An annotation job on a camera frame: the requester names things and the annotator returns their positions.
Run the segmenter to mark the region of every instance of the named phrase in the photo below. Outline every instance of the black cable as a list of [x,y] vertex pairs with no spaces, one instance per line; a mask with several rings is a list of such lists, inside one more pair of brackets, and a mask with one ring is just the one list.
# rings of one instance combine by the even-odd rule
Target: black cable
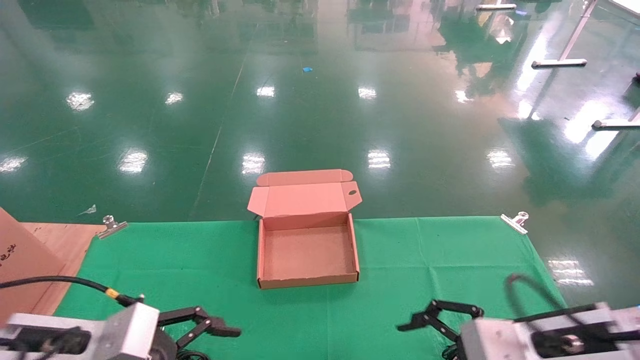
[[176,360],[211,360],[209,356],[203,352],[182,350],[175,356]]
[[[43,356],[40,356],[36,360],[48,360],[53,355],[60,353],[60,351],[64,348],[67,337],[73,335],[75,332],[79,332],[80,326],[71,327],[69,329],[65,329],[57,333],[53,338],[51,338],[51,342],[55,345],[49,351],[47,351]],[[19,352],[17,360],[25,360],[27,358],[27,353],[29,352],[29,348],[20,340],[16,339],[6,339],[0,338],[0,346],[2,347],[12,347],[16,351]]]
[[107,286],[99,284],[95,281],[82,279],[75,276],[36,276],[28,277],[26,279],[18,279],[13,281],[0,282],[0,289],[12,288],[14,286],[22,286],[27,284],[34,284],[36,282],[72,282],[74,284],[80,284],[89,288],[96,289],[101,292],[106,292],[109,289]]
[[27,358],[29,348],[20,340],[0,338],[0,347],[13,347],[19,351],[20,355],[18,355],[17,360],[25,360]]
[[80,326],[76,326],[76,327],[71,327],[69,329],[65,329],[62,330],[61,332],[57,333],[51,340],[52,342],[55,342],[56,344],[53,346],[53,348],[49,351],[47,351],[43,356],[40,356],[38,359],[36,360],[47,360],[50,359],[53,355],[57,354],[60,352],[60,350],[62,350],[65,346],[65,340],[67,339],[67,337],[69,337],[70,335],[72,335],[75,332],[80,331]]
[[[511,274],[507,277],[504,285],[507,293],[507,298],[509,299],[509,303],[511,304],[513,311],[516,313],[518,317],[524,317],[525,315],[524,315],[524,310],[522,308],[522,303],[520,302],[520,299],[516,296],[515,291],[513,289],[513,283],[516,281],[522,281],[533,290],[536,290],[536,292],[539,295],[541,295],[549,304],[551,304],[557,310],[560,310],[562,315],[566,316],[574,324],[582,327],[581,330],[584,332],[584,334],[586,334],[590,338],[598,341],[604,341],[604,342],[620,341],[616,339],[615,334],[612,334],[610,336],[602,336],[600,334],[596,334],[593,331],[591,331],[591,329],[587,326],[587,324],[585,324],[582,320],[576,318],[573,314],[569,312],[569,310],[565,309],[564,306],[560,304],[560,302],[556,300],[556,298],[554,298],[551,292],[549,292],[549,290],[546,289],[544,286],[542,286],[540,283],[534,281],[530,277],[523,274]],[[534,323],[527,322],[526,324],[533,331],[543,333],[543,330],[537,325],[535,325]],[[558,336],[554,331],[546,331],[546,333],[548,333],[549,336],[555,337],[557,341],[562,341],[561,337]],[[619,336],[619,338],[626,338],[626,337],[627,338],[633,337],[633,335],[624,334]]]
[[95,281],[83,279],[81,277],[76,277],[76,276],[55,275],[55,276],[28,277],[26,279],[18,279],[18,280],[13,280],[13,281],[0,282],[0,289],[12,288],[14,286],[22,286],[22,285],[34,284],[36,282],[72,282],[74,284],[84,285],[84,286],[87,286],[89,288],[96,289],[96,290],[98,290],[100,292],[105,293],[108,297],[116,300],[118,302],[118,304],[120,304],[120,305],[122,305],[124,307],[127,307],[127,306],[130,306],[132,304],[135,304],[136,302],[142,302],[143,301],[142,297],[133,298],[133,297],[121,294],[121,293],[115,291],[114,289],[109,288],[107,286],[104,286],[102,284],[99,284],[99,283],[97,283]]

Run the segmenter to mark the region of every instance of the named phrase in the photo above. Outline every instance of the box flap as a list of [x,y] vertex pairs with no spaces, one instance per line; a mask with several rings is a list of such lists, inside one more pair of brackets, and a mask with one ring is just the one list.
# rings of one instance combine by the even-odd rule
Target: box flap
[[341,185],[344,204],[347,211],[349,211],[362,202],[362,196],[360,196],[360,190],[358,190],[358,184],[355,181],[342,183]]
[[264,218],[345,213],[362,202],[347,170],[272,172],[258,178],[247,209]]
[[249,198],[249,205],[247,209],[254,214],[264,216],[267,210],[267,198],[269,197],[269,188],[255,187],[251,191],[251,197]]
[[256,180],[258,186],[280,186],[300,184],[341,183],[353,180],[353,174],[347,170],[309,170],[268,172]]

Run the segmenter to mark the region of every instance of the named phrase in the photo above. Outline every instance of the green tablecloth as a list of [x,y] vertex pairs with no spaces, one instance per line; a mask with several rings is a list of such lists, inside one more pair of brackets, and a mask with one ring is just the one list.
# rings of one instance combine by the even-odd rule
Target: green tablecloth
[[[504,293],[511,272],[529,274],[561,299],[529,239],[499,217],[356,220],[360,282],[259,290],[257,222],[130,224],[95,239],[78,276],[167,311],[201,305],[239,338],[201,336],[189,348],[212,359],[439,359],[448,340],[434,329],[398,332],[431,299],[477,304],[513,316]],[[518,286],[526,310],[551,310]],[[72,286],[59,316],[104,319],[120,308]],[[457,329],[468,317],[443,313]],[[192,323],[168,328],[175,338]]]

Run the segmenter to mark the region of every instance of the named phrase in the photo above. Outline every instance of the open cardboard box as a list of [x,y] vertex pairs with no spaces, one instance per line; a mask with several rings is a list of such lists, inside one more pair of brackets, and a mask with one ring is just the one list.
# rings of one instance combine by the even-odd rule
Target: open cardboard box
[[260,216],[262,289],[356,282],[358,251],[349,210],[362,202],[347,170],[272,172],[258,177],[248,209]]
[[[0,282],[58,275],[64,263],[16,219],[0,208]],[[0,290],[0,326],[13,313],[30,313],[51,283]]]

